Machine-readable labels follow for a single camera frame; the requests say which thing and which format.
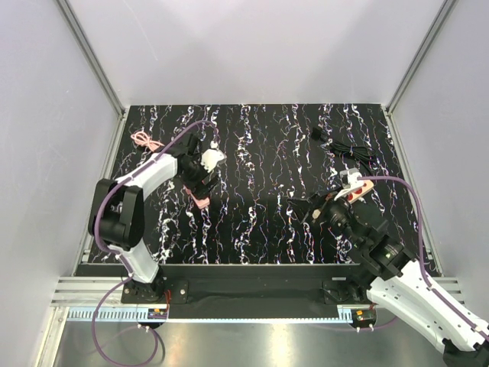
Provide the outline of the pink cube socket adapter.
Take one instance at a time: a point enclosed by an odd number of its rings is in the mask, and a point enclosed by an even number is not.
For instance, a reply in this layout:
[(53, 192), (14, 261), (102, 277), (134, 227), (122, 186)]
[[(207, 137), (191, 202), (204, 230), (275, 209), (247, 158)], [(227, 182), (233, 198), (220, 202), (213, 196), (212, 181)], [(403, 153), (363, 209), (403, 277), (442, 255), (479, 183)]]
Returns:
[(191, 189), (188, 187), (184, 187), (184, 190), (193, 199), (194, 203), (199, 208), (206, 207), (210, 204), (210, 199), (208, 194), (191, 191)]

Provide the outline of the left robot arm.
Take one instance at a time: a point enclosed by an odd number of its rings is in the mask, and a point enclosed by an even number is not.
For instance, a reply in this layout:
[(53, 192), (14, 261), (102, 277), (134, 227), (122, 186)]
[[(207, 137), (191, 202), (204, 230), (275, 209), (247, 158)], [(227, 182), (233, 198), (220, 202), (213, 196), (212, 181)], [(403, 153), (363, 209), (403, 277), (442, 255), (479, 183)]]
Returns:
[(165, 284), (160, 266), (143, 240), (144, 201), (162, 184), (177, 178), (195, 205), (206, 208), (219, 181), (214, 170), (225, 154), (217, 144), (203, 150), (202, 142), (192, 133), (168, 145), (142, 132), (132, 138), (151, 155), (130, 173), (96, 184), (88, 231), (101, 251), (115, 255), (125, 266), (129, 285), (147, 302), (155, 303), (164, 296)]

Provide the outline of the white red power strip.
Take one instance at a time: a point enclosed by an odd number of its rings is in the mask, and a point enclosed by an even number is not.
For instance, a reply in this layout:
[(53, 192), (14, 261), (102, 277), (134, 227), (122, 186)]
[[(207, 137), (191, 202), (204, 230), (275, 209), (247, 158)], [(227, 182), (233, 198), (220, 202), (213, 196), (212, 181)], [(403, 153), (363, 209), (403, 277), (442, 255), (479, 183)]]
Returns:
[(354, 203), (355, 201), (359, 200), (363, 196), (367, 195), (370, 193), (374, 188), (374, 183), (372, 180), (360, 180), (358, 182), (358, 187), (349, 192), (346, 196), (345, 199), (349, 203)]

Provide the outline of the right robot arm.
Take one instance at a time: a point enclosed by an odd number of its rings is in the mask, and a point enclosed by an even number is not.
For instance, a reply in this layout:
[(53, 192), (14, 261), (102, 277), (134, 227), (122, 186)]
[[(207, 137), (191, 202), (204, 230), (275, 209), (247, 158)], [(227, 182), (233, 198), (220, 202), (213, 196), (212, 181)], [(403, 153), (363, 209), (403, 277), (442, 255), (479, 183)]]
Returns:
[(358, 274), (347, 283), (349, 298), (389, 310), (441, 352), (447, 366), (486, 366), (487, 321), (424, 272), (416, 255), (387, 233), (387, 222), (375, 206), (333, 197), (315, 194), (289, 203), (301, 222), (351, 244), (348, 256)]

